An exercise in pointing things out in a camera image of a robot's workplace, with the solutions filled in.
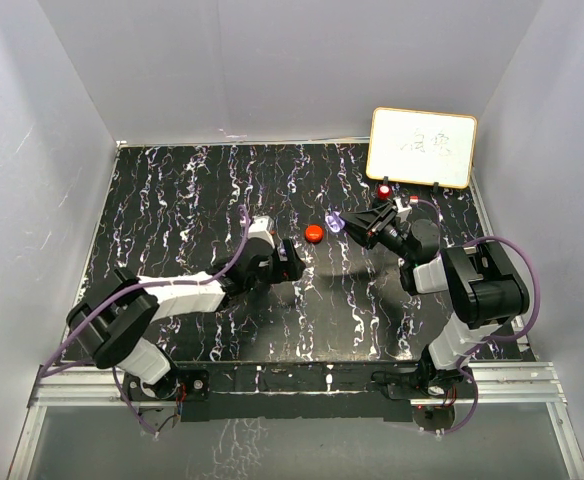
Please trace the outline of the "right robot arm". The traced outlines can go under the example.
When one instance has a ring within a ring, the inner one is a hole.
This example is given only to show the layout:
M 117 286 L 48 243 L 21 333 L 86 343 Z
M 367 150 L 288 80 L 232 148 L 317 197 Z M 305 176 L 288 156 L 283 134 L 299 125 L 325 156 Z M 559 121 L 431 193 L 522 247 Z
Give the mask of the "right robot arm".
M 340 216 L 344 231 L 361 247 L 377 245 L 397 255 L 400 282 L 411 296 L 447 292 L 452 314 L 441 333 L 422 351 L 411 372 L 375 372 L 372 382 L 388 396 L 399 390 L 438 397 L 471 377 L 470 356 L 513 318 L 526 313 L 530 293 L 507 249 L 494 236 L 444 248 L 431 220 L 410 220 L 392 203 Z

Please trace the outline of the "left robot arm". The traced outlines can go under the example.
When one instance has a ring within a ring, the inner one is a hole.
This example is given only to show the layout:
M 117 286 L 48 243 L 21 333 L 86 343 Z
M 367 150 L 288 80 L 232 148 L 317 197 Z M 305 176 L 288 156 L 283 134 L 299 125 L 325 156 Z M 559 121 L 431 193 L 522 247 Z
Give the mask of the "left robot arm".
M 66 323 L 75 331 L 110 297 L 134 287 L 96 315 L 76 340 L 97 368 L 117 367 L 138 378 L 153 397 L 166 399 L 177 390 L 178 368 L 168 354 L 144 338 L 152 322 L 189 313 L 216 313 L 260 285 L 300 280 L 305 268 L 292 240 L 273 245 L 260 238 L 249 239 L 237 260 L 223 258 L 173 283 L 116 268 L 88 290 L 70 310 Z

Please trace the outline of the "purple earbud charging case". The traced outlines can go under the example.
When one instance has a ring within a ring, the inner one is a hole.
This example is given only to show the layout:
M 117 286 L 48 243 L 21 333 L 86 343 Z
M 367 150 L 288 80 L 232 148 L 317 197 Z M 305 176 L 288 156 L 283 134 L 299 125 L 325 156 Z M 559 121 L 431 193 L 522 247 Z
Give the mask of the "purple earbud charging case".
M 336 211 L 325 214 L 325 223 L 328 229 L 333 233 L 339 233 L 344 229 L 345 222 Z

